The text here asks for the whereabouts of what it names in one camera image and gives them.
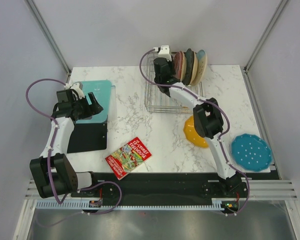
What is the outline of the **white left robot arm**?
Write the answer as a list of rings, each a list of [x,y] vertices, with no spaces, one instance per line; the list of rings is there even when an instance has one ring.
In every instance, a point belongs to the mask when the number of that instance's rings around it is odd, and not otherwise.
[[[77,90],[66,89],[56,93],[51,120],[51,131],[44,150],[32,159],[29,168],[41,198],[67,195],[82,190],[89,197],[96,196],[100,185],[91,171],[75,172],[67,158],[67,151],[76,121],[101,113],[104,109],[93,92],[80,96]]]

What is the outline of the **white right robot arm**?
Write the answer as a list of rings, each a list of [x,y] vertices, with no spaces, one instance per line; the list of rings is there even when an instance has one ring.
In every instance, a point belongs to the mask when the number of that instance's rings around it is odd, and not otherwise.
[[[160,91],[188,107],[193,113],[195,132],[207,142],[212,153],[219,178],[219,191],[225,197],[232,196],[242,182],[238,172],[230,165],[230,154],[223,146],[224,113],[215,98],[203,98],[187,88],[173,76],[173,63],[164,57],[153,61],[154,82]]]

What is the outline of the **orange polka dot plate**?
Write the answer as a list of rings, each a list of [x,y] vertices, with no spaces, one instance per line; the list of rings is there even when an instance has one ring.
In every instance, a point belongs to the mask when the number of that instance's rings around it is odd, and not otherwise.
[[[194,116],[191,115],[184,123],[183,127],[183,133],[185,135],[185,138],[192,143],[196,147],[200,148],[208,148],[209,145],[206,142],[206,140],[199,136],[199,134],[195,130],[195,124],[194,124]]]

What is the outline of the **wire dish rack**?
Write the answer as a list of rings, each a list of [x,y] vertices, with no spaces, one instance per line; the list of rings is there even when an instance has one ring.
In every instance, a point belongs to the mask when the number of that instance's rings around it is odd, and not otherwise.
[[[181,82],[181,80],[177,79],[175,77],[175,68],[174,68],[174,56],[177,52],[174,52],[172,54],[172,61],[167,61],[165,66],[172,67],[172,77],[175,78],[178,82]],[[157,53],[152,53],[149,57],[148,66],[147,66],[147,72],[148,77],[153,77],[153,81],[156,82],[159,78],[157,75],[160,73],[159,66],[160,63],[163,62],[164,58],[158,57]],[[197,72],[197,64],[198,59],[196,56],[195,59],[195,70]],[[185,85],[189,90],[194,91],[198,95],[203,94],[202,84],[199,83],[196,86]],[[165,88],[161,88],[155,84],[149,84],[146,87],[145,90],[145,106],[148,111],[150,112],[163,112],[163,113],[190,113],[191,111],[182,104],[181,101],[172,99],[167,95],[167,90]]]

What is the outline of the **pink polka dot plate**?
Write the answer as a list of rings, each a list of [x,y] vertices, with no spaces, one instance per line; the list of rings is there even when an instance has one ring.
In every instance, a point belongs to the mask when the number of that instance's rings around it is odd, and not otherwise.
[[[174,55],[174,71],[175,71],[174,76],[179,80],[181,79],[182,76],[183,58],[184,58],[184,53],[182,51],[178,51]]]

